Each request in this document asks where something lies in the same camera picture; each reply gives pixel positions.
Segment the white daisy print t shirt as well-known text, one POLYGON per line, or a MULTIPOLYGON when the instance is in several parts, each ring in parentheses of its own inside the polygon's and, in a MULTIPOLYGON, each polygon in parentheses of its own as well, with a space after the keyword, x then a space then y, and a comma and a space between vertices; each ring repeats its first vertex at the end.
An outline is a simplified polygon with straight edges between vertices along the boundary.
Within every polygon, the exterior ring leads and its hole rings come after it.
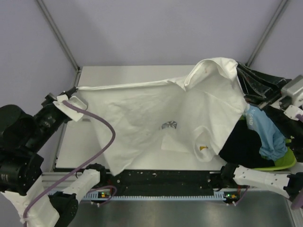
POLYGON ((121 173, 150 151, 188 153, 210 162, 247 106, 237 66, 233 59, 211 58, 179 78, 78 87, 88 110, 115 130, 115 140, 104 152, 111 173, 121 173))

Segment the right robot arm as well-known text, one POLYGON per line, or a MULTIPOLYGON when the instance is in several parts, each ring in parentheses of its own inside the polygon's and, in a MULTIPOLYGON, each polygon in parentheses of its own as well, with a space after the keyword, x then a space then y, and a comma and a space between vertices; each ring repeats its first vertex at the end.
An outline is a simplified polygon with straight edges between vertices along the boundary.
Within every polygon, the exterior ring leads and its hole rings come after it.
MULTIPOLYGON (((291 140, 298 161, 303 159, 303 77, 286 79, 238 64, 237 76, 245 101, 264 111, 281 133, 291 140)), ((303 174, 275 174, 227 163, 221 168, 226 187, 245 185, 265 188, 287 198, 292 209, 303 207, 303 174)))

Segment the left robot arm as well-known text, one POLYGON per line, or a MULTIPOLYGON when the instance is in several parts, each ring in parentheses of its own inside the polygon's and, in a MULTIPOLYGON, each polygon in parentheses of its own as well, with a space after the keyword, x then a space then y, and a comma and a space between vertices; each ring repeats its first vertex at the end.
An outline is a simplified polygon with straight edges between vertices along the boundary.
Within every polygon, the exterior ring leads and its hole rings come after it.
POLYGON ((81 176, 63 191, 50 194, 57 183, 44 189, 39 150, 68 121, 91 116, 74 96, 76 88, 58 97, 47 95, 35 115, 17 105, 0 109, 0 192, 18 211, 26 227, 66 227, 74 219, 79 202, 107 183, 104 166, 90 158, 73 173, 81 176))

